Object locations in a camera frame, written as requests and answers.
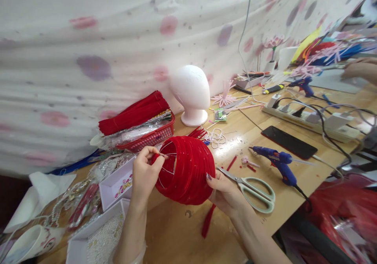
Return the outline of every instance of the black phone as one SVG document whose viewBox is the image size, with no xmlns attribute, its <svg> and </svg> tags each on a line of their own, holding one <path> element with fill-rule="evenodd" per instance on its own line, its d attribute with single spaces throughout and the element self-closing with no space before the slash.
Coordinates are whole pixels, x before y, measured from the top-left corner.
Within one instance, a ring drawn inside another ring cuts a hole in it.
<svg viewBox="0 0 377 264">
<path fill-rule="evenodd" d="M 261 134 L 301 159 L 309 159 L 318 151 L 314 146 L 311 146 L 274 126 L 269 126 L 267 129 L 263 130 Z"/>
</svg>

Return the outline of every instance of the tabletop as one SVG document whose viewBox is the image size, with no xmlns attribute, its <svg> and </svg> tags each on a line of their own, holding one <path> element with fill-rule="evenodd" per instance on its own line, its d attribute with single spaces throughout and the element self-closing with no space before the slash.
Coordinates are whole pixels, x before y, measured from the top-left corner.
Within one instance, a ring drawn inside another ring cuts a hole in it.
<svg viewBox="0 0 377 264">
<path fill-rule="evenodd" d="M 365 86 L 359 93 L 352 95 L 337 91 L 330 91 L 323 88 L 313 88 L 316 94 L 326 93 L 331 101 L 336 103 L 348 103 L 361 108 L 368 108 L 376 112 L 377 88 L 372 85 Z M 244 96 L 242 92 L 231 91 L 233 96 Z M 253 88 L 254 94 L 260 94 L 261 88 Z M 308 99 L 304 93 L 293 90 L 295 96 L 310 104 L 326 106 L 321 100 Z M 291 94 L 284 93 L 284 97 L 291 97 Z M 256 100 L 268 102 L 272 95 L 255 96 Z M 207 111 L 209 120 L 214 120 L 211 110 Z M 181 114 L 176 116 L 174 124 L 174 135 L 181 136 L 189 134 L 194 128 L 184 126 L 180 120 Z M 212 123 L 206 122 L 203 127 L 208 129 Z M 303 196 L 293 187 L 286 186 L 282 182 L 279 171 L 271 166 L 270 161 L 262 156 L 254 156 L 248 146 L 256 145 L 284 151 L 282 147 L 265 138 L 260 134 L 261 130 L 276 126 L 279 129 L 305 141 L 316 147 L 318 155 L 327 163 L 333 166 L 339 165 L 344 156 L 337 150 L 327 145 L 320 134 L 304 129 L 290 122 L 261 112 L 261 108 L 253 107 L 232 111 L 226 122 L 219 122 L 209 128 L 209 132 L 222 131 L 226 142 L 219 145 L 209 145 L 214 156 L 216 165 L 228 167 L 235 155 L 238 156 L 230 172 L 238 177 L 256 177 L 266 181 L 275 191 L 276 202 L 274 211 L 271 214 L 257 213 L 270 235 L 273 235 L 279 227 L 304 203 Z M 348 153 L 356 146 L 357 141 L 339 143 Z M 252 172 L 242 165 L 241 157 L 247 155 L 250 161 L 257 163 L 261 168 Z M 309 196 L 333 171 L 332 168 L 322 164 L 313 158 L 310 162 L 314 166 L 293 162 L 289 166 L 297 178 L 298 186 Z M 74 183 L 86 178 L 91 166 L 77 171 Z M 188 206 L 171 201 L 161 195 L 156 189 L 153 190 L 148 202 L 148 216 L 146 225 L 147 250 L 144 263 L 244 263 L 247 255 L 240 241 L 236 230 L 229 218 L 219 209 L 215 209 L 210 229 L 206 239 L 201 236 L 201 229 L 211 203 L 206 201 L 200 206 Z M 60 223 L 66 224 L 69 216 L 61 216 Z M 67 254 L 66 234 L 60 244 L 50 253 L 41 255 L 38 263 L 65 263 Z"/>
</svg>

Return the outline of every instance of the yellow paper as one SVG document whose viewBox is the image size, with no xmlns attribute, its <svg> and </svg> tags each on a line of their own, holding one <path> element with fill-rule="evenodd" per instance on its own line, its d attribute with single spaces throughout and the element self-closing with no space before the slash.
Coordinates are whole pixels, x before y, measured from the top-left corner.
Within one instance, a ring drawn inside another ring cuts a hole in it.
<svg viewBox="0 0 377 264">
<path fill-rule="evenodd" d="M 318 29 L 316 29 L 314 32 L 312 32 L 310 35 L 308 35 L 305 40 L 300 44 L 298 47 L 296 53 L 294 54 L 292 58 L 292 62 L 296 61 L 297 58 L 300 56 L 300 54 L 305 50 L 305 48 L 311 44 L 317 37 L 319 37 L 319 34 L 321 33 L 322 26 L 320 26 Z"/>
</svg>

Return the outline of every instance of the blue glue gun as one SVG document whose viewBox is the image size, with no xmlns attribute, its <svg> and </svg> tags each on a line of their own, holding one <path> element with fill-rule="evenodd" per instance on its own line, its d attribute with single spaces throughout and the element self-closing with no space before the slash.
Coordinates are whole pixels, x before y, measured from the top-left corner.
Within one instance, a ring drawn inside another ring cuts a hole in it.
<svg viewBox="0 0 377 264">
<path fill-rule="evenodd" d="M 311 78 L 311 76 L 308 76 L 304 79 L 294 81 L 294 82 L 290 83 L 288 86 L 289 87 L 298 86 L 298 87 L 300 87 L 299 91 L 303 90 L 305 92 L 305 97 L 312 97 L 314 95 L 314 91 L 309 86 L 309 83 L 312 82 L 312 81 L 313 81 L 313 79 Z"/>
<path fill-rule="evenodd" d="M 292 162 L 292 156 L 285 152 L 278 152 L 275 149 L 253 146 L 249 147 L 257 154 L 260 154 L 271 161 L 271 165 L 278 168 L 283 176 L 283 183 L 287 186 L 297 186 L 297 179 L 289 168 L 288 164 Z"/>
</svg>

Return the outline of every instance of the polka dot fabric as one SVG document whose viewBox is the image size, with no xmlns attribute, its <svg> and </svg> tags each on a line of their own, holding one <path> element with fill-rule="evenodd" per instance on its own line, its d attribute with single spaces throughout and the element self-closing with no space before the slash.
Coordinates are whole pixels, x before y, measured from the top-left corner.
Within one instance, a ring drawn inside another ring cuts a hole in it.
<svg viewBox="0 0 377 264">
<path fill-rule="evenodd" d="M 211 96 L 244 69 L 238 43 L 248 0 L 1 1 L 4 173 L 49 172 L 88 156 L 98 121 L 154 90 L 181 111 L 168 86 L 183 65 L 203 69 Z M 269 61 L 265 39 L 284 35 L 281 47 L 298 44 L 360 1 L 251 0 L 240 45 L 246 65 L 257 70 Z"/>
</svg>

